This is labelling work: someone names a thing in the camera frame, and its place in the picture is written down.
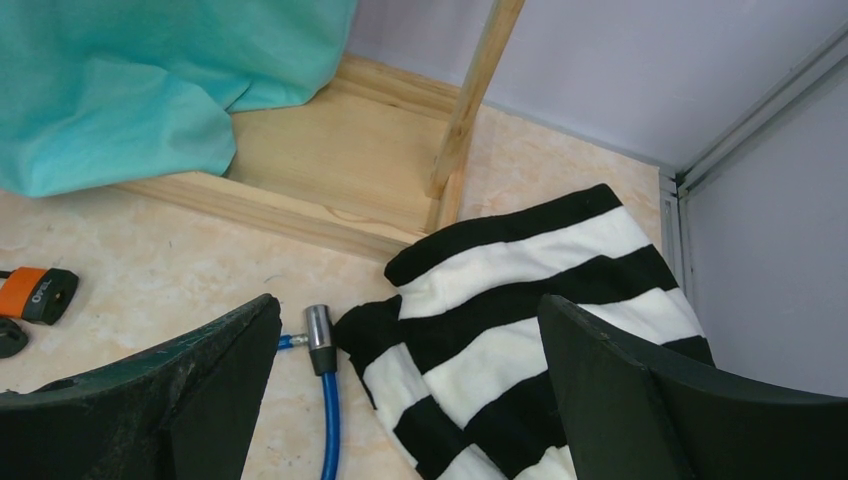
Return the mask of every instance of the floor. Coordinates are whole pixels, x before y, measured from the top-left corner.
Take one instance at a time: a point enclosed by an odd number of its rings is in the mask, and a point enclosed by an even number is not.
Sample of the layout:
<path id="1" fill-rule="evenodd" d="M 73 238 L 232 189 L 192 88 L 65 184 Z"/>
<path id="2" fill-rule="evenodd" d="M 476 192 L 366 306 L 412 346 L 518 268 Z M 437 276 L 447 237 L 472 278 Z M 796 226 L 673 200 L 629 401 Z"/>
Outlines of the floor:
<path id="1" fill-rule="evenodd" d="M 660 247 L 656 168 L 490 108 L 477 122 L 461 218 L 512 212 L 605 182 Z M 282 302 L 289 333 L 302 331 L 308 305 L 326 303 L 338 318 L 393 294 L 381 264 L 113 189 L 40 200 L 0 193 L 0 206 L 0 268 L 54 266 L 82 278 L 56 325 L 24 325 L 30 345 L 0 360 L 0 391 L 30 392 L 116 361 L 264 292 Z M 340 371 L 340 478 L 418 478 L 347 362 Z M 281 353 L 244 478 L 316 477 L 322 425 L 320 381 L 307 352 Z"/>

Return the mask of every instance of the black round object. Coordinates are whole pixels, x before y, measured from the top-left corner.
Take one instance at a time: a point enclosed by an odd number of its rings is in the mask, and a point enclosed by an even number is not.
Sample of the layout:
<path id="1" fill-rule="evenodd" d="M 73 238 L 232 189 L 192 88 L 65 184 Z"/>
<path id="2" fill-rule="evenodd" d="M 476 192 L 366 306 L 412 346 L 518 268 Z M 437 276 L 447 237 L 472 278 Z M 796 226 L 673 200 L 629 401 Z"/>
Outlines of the black round object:
<path id="1" fill-rule="evenodd" d="M 23 350 L 29 338 L 12 320 L 0 317 L 0 358 L 9 358 Z"/>

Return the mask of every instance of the orange lock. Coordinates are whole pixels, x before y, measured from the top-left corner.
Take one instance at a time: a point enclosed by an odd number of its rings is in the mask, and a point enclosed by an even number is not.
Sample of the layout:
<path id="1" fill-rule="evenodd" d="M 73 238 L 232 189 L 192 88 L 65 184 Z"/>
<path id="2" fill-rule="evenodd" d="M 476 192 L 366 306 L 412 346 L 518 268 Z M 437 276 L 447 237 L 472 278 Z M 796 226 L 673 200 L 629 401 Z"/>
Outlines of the orange lock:
<path id="1" fill-rule="evenodd" d="M 0 316 L 53 325 L 68 309 L 79 277 L 59 268 L 21 267 L 0 272 Z"/>

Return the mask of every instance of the black and white striped cloth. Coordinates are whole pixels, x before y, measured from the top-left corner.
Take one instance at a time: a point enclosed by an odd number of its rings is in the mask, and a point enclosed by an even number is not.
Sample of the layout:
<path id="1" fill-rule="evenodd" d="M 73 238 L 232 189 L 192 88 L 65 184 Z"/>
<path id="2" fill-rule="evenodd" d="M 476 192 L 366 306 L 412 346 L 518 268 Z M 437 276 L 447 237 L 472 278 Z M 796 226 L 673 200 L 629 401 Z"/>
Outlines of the black and white striped cloth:
<path id="1" fill-rule="evenodd" d="M 399 295 L 334 335 L 377 416 L 425 479 L 574 479 L 536 308 L 562 295 L 704 358 L 671 272 L 606 185 L 452 225 L 386 266 Z"/>

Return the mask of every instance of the metal frame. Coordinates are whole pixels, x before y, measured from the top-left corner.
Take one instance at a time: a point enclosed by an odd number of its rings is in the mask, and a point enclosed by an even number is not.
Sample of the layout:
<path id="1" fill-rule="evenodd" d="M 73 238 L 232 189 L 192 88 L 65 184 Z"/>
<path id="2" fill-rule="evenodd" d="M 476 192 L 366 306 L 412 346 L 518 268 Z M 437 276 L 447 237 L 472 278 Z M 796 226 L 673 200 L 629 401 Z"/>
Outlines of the metal frame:
<path id="1" fill-rule="evenodd" d="M 790 113 L 836 70 L 848 65 L 848 23 L 808 55 L 774 88 L 674 178 L 660 173 L 663 255 L 690 302 L 695 302 L 688 203 L 740 150 Z"/>

